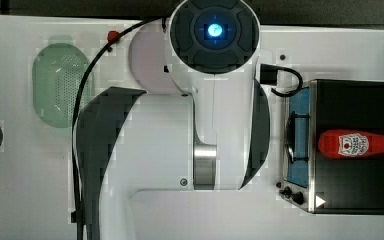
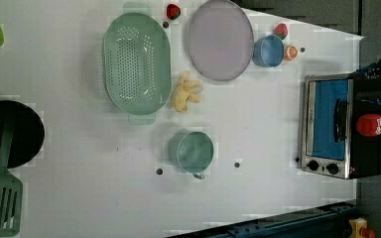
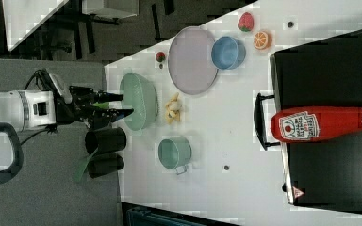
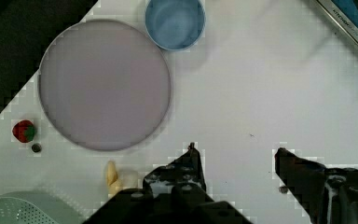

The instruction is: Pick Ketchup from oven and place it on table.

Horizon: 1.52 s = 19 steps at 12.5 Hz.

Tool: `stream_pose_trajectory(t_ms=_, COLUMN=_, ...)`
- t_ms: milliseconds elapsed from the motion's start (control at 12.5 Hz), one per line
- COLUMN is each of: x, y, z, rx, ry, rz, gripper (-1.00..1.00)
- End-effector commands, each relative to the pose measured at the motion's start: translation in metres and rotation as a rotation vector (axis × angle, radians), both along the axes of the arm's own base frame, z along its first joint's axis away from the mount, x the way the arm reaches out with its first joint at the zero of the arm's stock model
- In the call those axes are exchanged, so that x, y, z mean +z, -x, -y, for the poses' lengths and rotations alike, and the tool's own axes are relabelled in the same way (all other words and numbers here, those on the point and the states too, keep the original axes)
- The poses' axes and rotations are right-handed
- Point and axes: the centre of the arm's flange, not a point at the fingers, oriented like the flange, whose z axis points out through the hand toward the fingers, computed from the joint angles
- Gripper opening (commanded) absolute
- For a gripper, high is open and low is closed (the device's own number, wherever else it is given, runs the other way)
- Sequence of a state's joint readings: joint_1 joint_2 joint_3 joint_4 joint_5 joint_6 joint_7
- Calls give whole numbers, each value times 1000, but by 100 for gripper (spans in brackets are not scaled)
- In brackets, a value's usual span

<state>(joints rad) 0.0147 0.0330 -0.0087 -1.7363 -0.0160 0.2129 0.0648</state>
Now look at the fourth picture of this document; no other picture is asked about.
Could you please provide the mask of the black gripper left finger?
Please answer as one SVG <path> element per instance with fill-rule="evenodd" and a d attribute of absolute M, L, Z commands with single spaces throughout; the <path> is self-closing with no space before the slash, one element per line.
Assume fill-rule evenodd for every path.
<path fill-rule="evenodd" d="M 159 166 L 143 179 L 143 189 L 155 198 L 160 194 L 169 194 L 173 187 L 180 184 L 194 184 L 206 190 L 200 152 L 192 142 L 186 153 L 167 165 Z"/>

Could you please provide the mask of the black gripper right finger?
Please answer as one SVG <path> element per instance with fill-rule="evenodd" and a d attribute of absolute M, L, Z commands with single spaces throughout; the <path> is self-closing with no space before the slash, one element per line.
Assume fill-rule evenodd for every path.
<path fill-rule="evenodd" d="M 327 168 L 284 147 L 275 172 L 310 216 L 311 224 L 358 224 L 358 169 Z"/>

